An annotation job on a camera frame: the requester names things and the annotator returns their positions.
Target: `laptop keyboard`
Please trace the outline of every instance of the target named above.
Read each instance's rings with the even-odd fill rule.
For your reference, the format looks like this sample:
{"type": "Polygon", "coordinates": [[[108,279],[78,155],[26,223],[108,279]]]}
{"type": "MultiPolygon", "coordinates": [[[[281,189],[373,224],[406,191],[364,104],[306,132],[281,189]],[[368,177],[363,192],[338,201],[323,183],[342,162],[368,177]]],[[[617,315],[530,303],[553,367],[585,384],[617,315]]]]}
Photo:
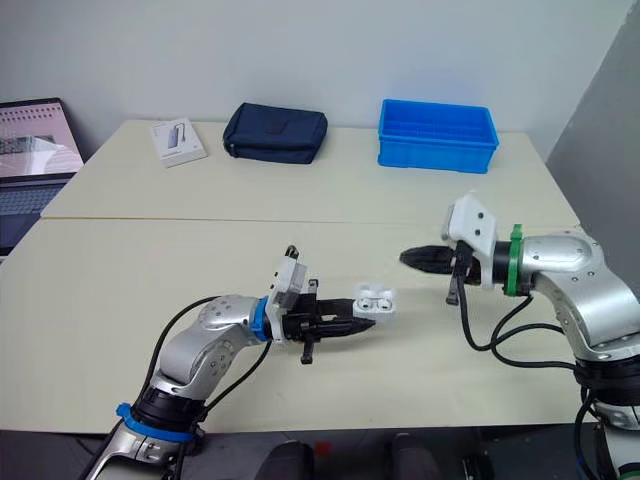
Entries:
{"type": "Polygon", "coordinates": [[[0,190],[0,215],[40,213],[62,185],[0,190]]]}

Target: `navy pouch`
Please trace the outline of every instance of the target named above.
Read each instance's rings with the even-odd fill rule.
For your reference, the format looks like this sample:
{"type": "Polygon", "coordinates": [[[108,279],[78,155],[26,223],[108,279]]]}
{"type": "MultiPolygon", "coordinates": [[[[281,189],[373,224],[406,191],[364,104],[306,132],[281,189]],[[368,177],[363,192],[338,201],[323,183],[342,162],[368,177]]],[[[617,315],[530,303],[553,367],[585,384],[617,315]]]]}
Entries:
{"type": "Polygon", "coordinates": [[[278,163],[311,163],[327,133],[321,112],[243,103],[224,130],[233,157],[278,163]]]}

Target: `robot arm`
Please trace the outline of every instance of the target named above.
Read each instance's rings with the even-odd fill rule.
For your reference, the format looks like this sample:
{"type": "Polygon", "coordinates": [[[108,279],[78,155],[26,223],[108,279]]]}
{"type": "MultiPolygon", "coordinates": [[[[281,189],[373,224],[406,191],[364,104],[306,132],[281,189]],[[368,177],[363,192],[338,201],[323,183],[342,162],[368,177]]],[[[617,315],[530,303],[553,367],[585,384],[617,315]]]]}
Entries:
{"type": "Polygon", "coordinates": [[[451,249],[411,249],[401,261],[453,274],[450,304],[458,303],[458,278],[485,289],[501,284],[510,296],[546,296],[576,358],[576,380],[603,422],[609,477],[640,478],[640,304],[607,268],[600,245],[571,231],[523,238],[520,225],[510,241],[498,241],[495,218],[469,195],[449,210],[442,237],[451,249]]]}
{"type": "MultiPolygon", "coordinates": [[[[158,368],[136,402],[118,407],[122,420],[81,479],[166,478],[168,468],[194,442],[197,425],[216,402],[205,405],[206,400],[244,347],[267,343],[255,367],[272,341],[304,342],[301,360],[308,364],[313,344],[322,338],[352,335],[376,323],[355,317],[353,300],[317,300],[317,280],[301,293],[306,267],[297,258],[296,248],[289,247],[267,297],[227,295],[206,303],[195,322],[162,349],[158,368]],[[334,318],[322,318],[330,315],[334,318]]],[[[179,475],[174,472],[171,478],[179,475]]]]}

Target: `white table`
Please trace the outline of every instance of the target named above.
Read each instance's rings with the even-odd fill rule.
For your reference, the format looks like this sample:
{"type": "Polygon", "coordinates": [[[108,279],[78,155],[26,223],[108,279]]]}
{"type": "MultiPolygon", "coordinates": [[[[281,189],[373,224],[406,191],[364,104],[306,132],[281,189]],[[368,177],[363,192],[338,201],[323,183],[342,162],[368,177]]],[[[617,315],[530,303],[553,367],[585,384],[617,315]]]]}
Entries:
{"type": "Polygon", "coordinates": [[[47,218],[135,218],[440,225],[470,190],[502,225],[579,220],[522,133],[501,133],[486,175],[377,164],[373,129],[331,128],[311,165],[232,158],[222,123],[196,123],[209,157],[165,169],[149,121],[128,121],[44,211],[47,218]]]}
{"type": "MultiPolygon", "coordinates": [[[[300,364],[300,346],[275,346],[210,415],[209,432],[571,422],[579,402],[570,372],[510,368],[472,351],[457,309],[444,303],[448,278],[399,264],[405,248],[438,243],[438,231],[439,225],[41,220],[0,265],[0,428],[107,431],[116,405],[137,394],[165,322],[200,297],[266,294],[289,243],[319,275],[322,298],[351,296],[361,280],[396,287],[396,323],[323,341],[312,366],[300,364]]],[[[486,341],[515,301],[499,291],[469,292],[474,334],[486,341]]],[[[541,320],[553,321],[544,298],[514,323],[541,320]]],[[[220,388],[259,348],[240,354],[220,388]]],[[[515,338],[503,351],[571,359],[564,338],[545,332],[515,338]]]]}

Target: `laptop screen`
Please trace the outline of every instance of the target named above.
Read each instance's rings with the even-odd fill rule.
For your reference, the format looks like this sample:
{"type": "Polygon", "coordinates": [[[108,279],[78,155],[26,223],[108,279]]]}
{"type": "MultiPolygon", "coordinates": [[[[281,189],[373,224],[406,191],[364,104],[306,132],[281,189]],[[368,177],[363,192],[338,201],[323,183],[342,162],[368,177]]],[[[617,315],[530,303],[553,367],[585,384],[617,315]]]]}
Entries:
{"type": "Polygon", "coordinates": [[[74,173],[82,165],[58,99],[0,104],[0,177],[74,173]]]}

